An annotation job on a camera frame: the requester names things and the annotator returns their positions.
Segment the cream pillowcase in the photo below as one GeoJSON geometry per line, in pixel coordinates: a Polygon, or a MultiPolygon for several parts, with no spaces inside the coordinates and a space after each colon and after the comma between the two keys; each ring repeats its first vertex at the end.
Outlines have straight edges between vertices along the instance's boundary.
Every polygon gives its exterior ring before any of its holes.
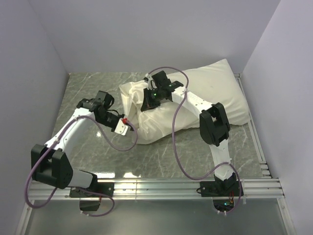
{"type": "Polygon", "coordinates": [[[144,89],[143,80],[119,86],[124,113],[136,127],[139,144],[153,143],[173,130],[199,127],[199,115],[212,104],[224,106],[232,125],[244,125],[250,121],[246,98],[226,59],[214,64],[176,72],[167,76],[187,88],[175,90],[173,100],[163,100],[155,109],[141,111],[144,89]]]}

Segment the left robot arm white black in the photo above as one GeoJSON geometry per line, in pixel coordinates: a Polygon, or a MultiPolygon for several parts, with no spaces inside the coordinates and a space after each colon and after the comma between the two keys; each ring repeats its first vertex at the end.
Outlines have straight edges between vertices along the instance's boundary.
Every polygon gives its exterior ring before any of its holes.
{"type": "Polygon", "coordinates": [[[74,169],[69,156],[76,142],[92,124],[102,124],[111,131],[126,135],[128,127],[123,115],[110,110],[114,98],[107,92],[99,91],[92,99],[82,99],[67,123],[43,145],[31,149],[31,178],[34,181],[59,189],[81,188],[87,197],[98,193],[97,176],[93,173],[74,169]]]}

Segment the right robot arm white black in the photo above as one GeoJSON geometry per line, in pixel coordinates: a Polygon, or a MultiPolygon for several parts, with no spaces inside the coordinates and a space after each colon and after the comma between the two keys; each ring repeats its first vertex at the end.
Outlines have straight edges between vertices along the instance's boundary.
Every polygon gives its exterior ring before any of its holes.
{"type": "Polygon", "coordinates": [[[188,86],[171,81],[165,71],[145,75],[147,87],[141,111],[152,110],[166,99],[184,107],[199,119],[200,136],[209,145],[214,162],[214,185],[208,190],[214,196],[231,195],[240,188],[236,170],[231,164],[228,150],[230,124],[221,103],[210,103],[188,91],[188,86]]]}

